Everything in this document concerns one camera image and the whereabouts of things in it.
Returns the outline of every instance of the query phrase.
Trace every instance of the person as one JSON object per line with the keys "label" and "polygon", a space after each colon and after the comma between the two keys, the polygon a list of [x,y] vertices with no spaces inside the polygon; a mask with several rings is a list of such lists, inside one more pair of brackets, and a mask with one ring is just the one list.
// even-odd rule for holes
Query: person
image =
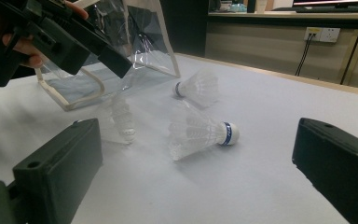
{"label": "person", "polygon": [[[83,19],[86,19],[89,16],[87,11],[80,7],[77,7],[72,2],[65,1],[65,4]],[[8,44],[11,38],[11,34],[5,34],[7,25],[8,21],[6,21],[2,16],[0,16],[0,41],[2,41],[5,45]],[[30,56],[26,62],[23,62],[23,66],[39,68],[43,65],[43,58],[45,56],[35,46],[33,46],[31,36],[21,38],[14,47],[14,50]]]}

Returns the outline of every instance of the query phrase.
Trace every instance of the transparent plastic bag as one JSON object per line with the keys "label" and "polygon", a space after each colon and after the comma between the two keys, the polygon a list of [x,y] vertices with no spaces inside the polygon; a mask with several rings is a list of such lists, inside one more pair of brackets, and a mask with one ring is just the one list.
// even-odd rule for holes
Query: transparent plastic bag
{"label": "transparent plastic bag", "polygon": [[38,82],[64,110],[94,105],[122,91],[137,91],[180,77],[159,0],[100,0],[86,10],[89,22],[116,51],[131,60],[132,68],[119,78],[91,54],[72,76],[46,62],[36,70]]}

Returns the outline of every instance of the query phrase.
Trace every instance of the table surface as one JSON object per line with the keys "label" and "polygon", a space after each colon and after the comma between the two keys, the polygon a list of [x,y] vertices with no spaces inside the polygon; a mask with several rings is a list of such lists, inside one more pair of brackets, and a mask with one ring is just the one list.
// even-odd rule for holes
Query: table surface
{"label": "table surface", "polygon": [[[182,80],[208,67],[220,98],[204,113],[239,126],[232,147],[180,161],[168,150],[171,79],[128,94],[136,126],[131,145],[103,143],[103,167],[73,223],[347,223],[292,164],[300,118],[358,137],[358,89],[177,55]],[[64,112],[35,77],[0,89],[0,179],[95,106]]]}

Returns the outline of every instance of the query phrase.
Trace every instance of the wall socket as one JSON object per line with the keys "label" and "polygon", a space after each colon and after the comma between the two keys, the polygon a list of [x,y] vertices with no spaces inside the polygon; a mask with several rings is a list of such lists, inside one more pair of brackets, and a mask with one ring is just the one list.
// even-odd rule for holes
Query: wall socket
{"label": "wall socket", "polygon": [[304,40],[308,40],[310,34],[315,34],[312,41],[336,43],[339,30],[339,28],[307,27]]}

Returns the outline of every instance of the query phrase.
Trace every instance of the white shuttlecock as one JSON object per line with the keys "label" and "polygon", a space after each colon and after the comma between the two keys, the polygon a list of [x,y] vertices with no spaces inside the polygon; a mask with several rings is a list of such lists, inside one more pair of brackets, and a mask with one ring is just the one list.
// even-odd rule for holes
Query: white shuttlecock
{"label": "white shuttlecock", "polygon": [[101,139],[108,142],[129,144],[135,138],[134,122],[130,106],[125,98],[116,95],[97,108]]}
{"label": "white shuttlecock", "polygon": [[169,149],[174,161],[214,144],[233,145],[240,137],[236,125],[214,121],[186,102],[174,109],[169,131]]}
{"label": "white shuttlecock", "polygon": [[185,97],[196,104],[207,107],[219,96],[217,77],[208,69],[201,69],[197,74],[173,87],[173,94]]}

